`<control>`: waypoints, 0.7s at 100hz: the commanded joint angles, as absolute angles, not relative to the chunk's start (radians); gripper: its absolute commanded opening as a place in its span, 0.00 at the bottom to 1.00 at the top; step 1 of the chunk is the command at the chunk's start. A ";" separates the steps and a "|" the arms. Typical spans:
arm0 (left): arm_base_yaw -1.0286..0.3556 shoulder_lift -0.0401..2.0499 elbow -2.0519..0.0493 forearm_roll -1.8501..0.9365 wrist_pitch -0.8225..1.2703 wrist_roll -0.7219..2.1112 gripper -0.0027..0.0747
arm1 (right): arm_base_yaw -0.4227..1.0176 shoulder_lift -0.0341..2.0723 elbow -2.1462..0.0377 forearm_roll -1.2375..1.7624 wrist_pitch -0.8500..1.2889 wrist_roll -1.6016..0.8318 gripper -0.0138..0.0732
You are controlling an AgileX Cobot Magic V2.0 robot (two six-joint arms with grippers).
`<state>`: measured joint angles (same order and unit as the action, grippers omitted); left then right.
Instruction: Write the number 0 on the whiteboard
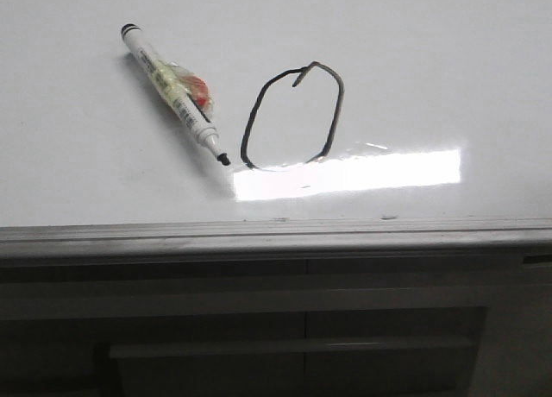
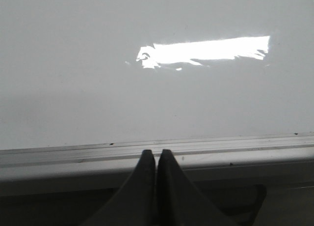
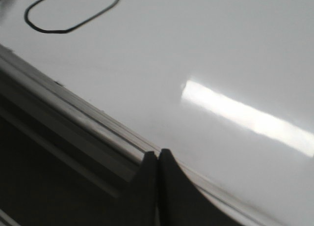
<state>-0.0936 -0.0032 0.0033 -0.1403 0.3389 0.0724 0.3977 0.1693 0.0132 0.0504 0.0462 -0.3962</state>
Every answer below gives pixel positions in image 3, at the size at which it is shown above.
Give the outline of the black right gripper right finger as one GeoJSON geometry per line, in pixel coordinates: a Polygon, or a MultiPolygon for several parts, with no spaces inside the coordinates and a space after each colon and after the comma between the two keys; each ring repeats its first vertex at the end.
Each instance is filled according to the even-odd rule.
{"type": "Polygon", "coordinates": [[[169,149],[158,157],[158,209],[162,226],[238,226],[194,186],[169,149]]]}

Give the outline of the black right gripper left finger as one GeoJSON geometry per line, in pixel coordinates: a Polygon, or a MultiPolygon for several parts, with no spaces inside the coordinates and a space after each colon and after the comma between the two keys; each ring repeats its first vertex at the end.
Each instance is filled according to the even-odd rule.
{"type": "Polygon", "coordinates": [[[145,152],[138,171],[117,196],[108,196],[100,215],[99,226],[154,226],[157,201],[157,157],[145,152]]]}

